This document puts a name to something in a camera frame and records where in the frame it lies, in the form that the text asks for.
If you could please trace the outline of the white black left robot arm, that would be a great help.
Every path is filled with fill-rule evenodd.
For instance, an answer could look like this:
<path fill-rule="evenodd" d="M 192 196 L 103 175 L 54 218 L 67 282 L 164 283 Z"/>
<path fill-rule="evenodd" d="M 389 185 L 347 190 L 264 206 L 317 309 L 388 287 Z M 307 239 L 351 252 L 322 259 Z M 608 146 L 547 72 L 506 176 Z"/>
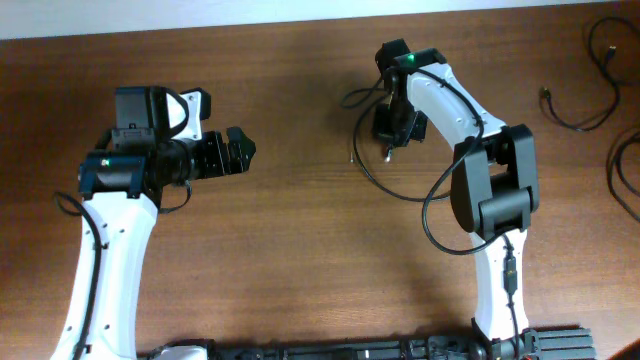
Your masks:
<path fill-rule="evenodd" d="M 56 359 L 135 359 L 136 311 L 146 248 L 167 186 L 248 171 L 255 143 L 238 127 L 205 132 L 211 95 L 162 86 L 120 87 L 116 123 L 78 171 L 74 199 L 56 205 L 82 221 L 70 306 Z"/>

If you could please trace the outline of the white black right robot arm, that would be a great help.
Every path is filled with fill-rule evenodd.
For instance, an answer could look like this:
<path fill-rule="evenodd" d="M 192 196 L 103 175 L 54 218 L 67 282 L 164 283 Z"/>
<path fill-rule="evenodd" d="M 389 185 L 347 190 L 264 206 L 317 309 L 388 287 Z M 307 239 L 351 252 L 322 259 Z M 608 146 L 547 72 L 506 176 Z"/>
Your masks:
<path fill-rule="evenodd" d="M 516 342 L 529 326 L 523 305 L 522 255 L 540 194 L 535 141 L 525 125 L 487 112 L 435 48 L 412 51 L 402 39 L 375 55 L 390 99 L 377 106 L 372 132 L 389 150 L 421 142 L 433 125 L 450 146 L 442 175 L 451 182 L 454 217 L 472 242 L 478 302 L 475 328 L 489 343 Z"/>

